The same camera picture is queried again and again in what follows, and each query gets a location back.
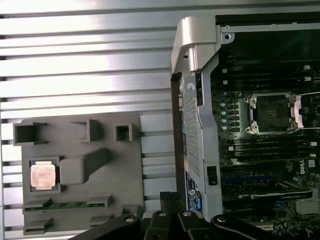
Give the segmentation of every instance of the motherboard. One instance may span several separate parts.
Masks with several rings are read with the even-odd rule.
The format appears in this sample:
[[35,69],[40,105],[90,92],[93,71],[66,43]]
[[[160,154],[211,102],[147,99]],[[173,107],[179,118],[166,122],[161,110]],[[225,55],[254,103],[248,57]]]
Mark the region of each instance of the motherboard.
[[211,73],[223,213],[278,236],[320,234],[320,63]]

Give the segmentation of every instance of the ventilation grille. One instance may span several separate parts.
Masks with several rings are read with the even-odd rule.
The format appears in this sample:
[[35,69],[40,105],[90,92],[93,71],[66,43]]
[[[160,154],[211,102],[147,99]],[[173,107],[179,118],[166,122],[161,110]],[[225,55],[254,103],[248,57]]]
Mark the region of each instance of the ventilation grille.
[[184,100],[183,106],[184,126],[186,135],[186,151],[189,159],[189,166],[194,171],[194,173],[198,177],[200,177],[196,121],[197,99],[193,97],[187,98]]

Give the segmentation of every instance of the label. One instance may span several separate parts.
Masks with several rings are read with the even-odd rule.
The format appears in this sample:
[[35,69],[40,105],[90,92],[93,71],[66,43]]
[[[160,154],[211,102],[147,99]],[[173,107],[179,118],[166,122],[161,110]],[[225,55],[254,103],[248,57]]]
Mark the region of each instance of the label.
[[184,171],[184,177],[185,177],[185,189],[186,189],[186,207],[190,211],[196,211],[197,210],[196,183],[195,181],[193,181],[193,179],[190,177],[187,171]]
[[301,159],[300,160],[300,174],[306,174],[306,171],[305,171],[305,160],[304,159]]
[[308,160],[308,166],[309,168],[314,168],[316,167],[316,163],[315,163],[315,160]]
[[184,161],[184,170],[188,172],[188,166],[189,166],[188,160],[184,159],[183,161]]

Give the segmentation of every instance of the dell logo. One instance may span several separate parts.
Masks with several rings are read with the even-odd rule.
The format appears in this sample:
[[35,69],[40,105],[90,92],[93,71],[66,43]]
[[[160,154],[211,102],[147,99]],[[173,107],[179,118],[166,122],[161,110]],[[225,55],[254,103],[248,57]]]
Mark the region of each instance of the dell logo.
[[305,172],[305,160],[300,160],[300,174],[306,174]]

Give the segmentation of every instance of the cpu socket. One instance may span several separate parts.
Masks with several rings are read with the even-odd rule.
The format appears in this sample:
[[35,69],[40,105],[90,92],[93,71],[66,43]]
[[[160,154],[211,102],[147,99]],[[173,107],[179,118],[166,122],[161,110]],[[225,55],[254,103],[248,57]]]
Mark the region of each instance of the cpu socket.
[[304,127],[299,113],[301,96],[291,92],[258,93],[243,101],[249,104],[248,134],[270,135]]

